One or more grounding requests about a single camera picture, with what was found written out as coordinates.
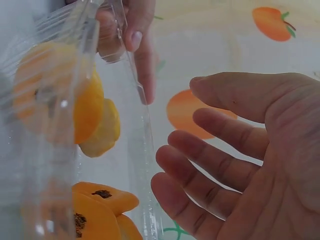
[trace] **palm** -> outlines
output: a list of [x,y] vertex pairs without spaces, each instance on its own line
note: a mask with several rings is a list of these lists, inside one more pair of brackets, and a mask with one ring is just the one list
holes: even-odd
[[[241,77],[241,83],[234,80]],[[208,105],[265,123],[267,131],[208,109],[197,111],[194,121],[263,165],[233,158],[176,131],[168,138],[170,146],[157,152],[159,165],[170,176],[160,173],[152,180],[159,203],[199,240],[320,239],[320,83],[294,74],[216,78],[194,84],[192,90]],[[240,193],[205,178],[184,156]]]

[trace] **orange fruit slice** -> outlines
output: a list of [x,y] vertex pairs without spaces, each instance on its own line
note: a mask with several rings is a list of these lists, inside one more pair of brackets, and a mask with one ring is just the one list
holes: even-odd
[[[86,66],[85,58],[77,59],[77,49],[63,43],[45,42],[27,52],[12,93],[15,114],[27,129],[52,143],[65,142],[73,132],[72,141],[80,144],[93,134],[102,118],[104,90],[95,69],[87,77]],[[70,94],[73,99],[66,101]],[[62,103],[71,104],[73,112]]]
[[116,217],[121,232],[121,240],[143,240],[134,222],[126,215]]
[[102,119],[90,138],[79,144],[83,154],[97,158],[110,150],[120,137],[121,126],[118,110],[114,102],[105,98]]

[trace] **hand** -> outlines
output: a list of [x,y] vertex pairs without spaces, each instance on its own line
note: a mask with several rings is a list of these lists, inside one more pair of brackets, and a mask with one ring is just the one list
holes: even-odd
[[[76,0],[66,0],[67,4]],[[134,53],[138,81],[145,93],[146,104],[155,98],[157,54],[154,50],[150,25],[154,18],[156,0],[123,0],[128,26],[124,29],[126,50]],[[124,53],[118,38],[115,16],[103,4],[96,14],[100,22],[98,52],[107,62],[116,62]]]
[[212,107],[265,124],[253,127],[209,108],[193,116],[263,165],[175,131],[156,153],[165,173],[151,181],[164,211],[198,240],[320,239],[320,82],[295,73],[234,72],[194,78],[190,87]]

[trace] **orange fruit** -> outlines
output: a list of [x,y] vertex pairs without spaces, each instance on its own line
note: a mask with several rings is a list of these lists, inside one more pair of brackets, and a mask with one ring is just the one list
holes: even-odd
[[76,56],[77,49],[70,45],[41,43],[27,52],[15,74],[13,109],[17,117],[31,132],[44,134],[52,143],[70,141],[73,132],[73,143],[80,144],[102,118],[101,79],[95,69],[91,78],[87,77],[85,58],[75,73]]
[[121,126],[119,113],[114,102],[105,98],[103,116],[95,132],[90,138],[79,144],[83,154],[89,158],[97,158],[110,150],[120,137]]
[[252,11],[252,16],[257,28],[268,38],[285,42],[291,37],[296,37],[296,29],[285,20],[289,12],[281,13],[272,7],[258,7]]
[[193,120],[194,112],[201,108],[211,108],[237,119],[237,115],[231,111],[206,105],[194,96],[190,89],[177,93],[169,100],[166,106],[166,114],[175,129],[186,131],[203,140],[213,139],[214,136],[195,124]]

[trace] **fingernail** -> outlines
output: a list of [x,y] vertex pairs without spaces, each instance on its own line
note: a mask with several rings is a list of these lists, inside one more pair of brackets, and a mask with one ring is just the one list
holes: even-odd
[[141,40],[142,40],[142,33],[140,31],[136,31],[132,34],[131,41],[132,41],[134,52],[139,48]]

